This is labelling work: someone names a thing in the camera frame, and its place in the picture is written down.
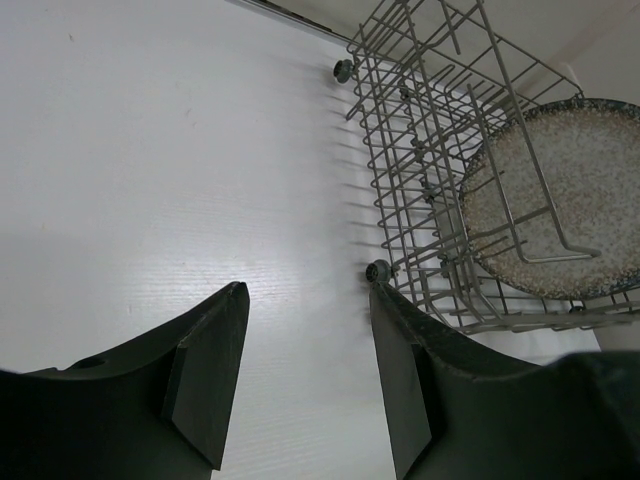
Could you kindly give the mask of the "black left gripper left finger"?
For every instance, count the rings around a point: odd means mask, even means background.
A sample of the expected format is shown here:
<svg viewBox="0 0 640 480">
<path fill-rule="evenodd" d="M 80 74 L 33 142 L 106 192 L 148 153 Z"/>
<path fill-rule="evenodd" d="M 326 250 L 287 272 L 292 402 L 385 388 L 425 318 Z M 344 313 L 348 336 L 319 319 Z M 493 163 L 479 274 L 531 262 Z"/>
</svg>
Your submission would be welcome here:
<svg viewBox="0 0 640 480">
<path fill-rule="evenodd" d="M 250 297 L 233 282 L 70 367 L 1 374 L 5 479 L 208 479 L 221 468 Z"/>
</svg>

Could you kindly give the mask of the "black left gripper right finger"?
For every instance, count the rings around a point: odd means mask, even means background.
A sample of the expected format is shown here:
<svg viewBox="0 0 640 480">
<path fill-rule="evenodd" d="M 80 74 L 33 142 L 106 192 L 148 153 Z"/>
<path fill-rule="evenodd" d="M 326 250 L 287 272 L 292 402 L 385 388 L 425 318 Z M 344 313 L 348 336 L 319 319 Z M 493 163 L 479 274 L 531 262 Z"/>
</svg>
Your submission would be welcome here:
<svg viewBox="0 0 640 480">
<path fill-rule="evenodd" d="M 370 291 L 400 479 L 635 479 L 639 356 L 582 352 L 539 366 Z"/>
</svg>

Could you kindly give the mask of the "speckled brown round plate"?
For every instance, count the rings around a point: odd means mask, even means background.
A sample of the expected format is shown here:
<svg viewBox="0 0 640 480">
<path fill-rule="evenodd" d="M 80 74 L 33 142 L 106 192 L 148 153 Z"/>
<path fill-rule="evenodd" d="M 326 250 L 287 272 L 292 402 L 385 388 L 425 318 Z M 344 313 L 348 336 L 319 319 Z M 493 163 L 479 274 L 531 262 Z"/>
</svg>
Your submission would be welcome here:
<svg viewBox="0 0 640 480">
<path fill-rule="evenodd" d="M 639 284 L 639 108 L 576 98 L 488 135 L 460 187 L 479 265 L 535 296 L 590 300 Z"/>
</svg>

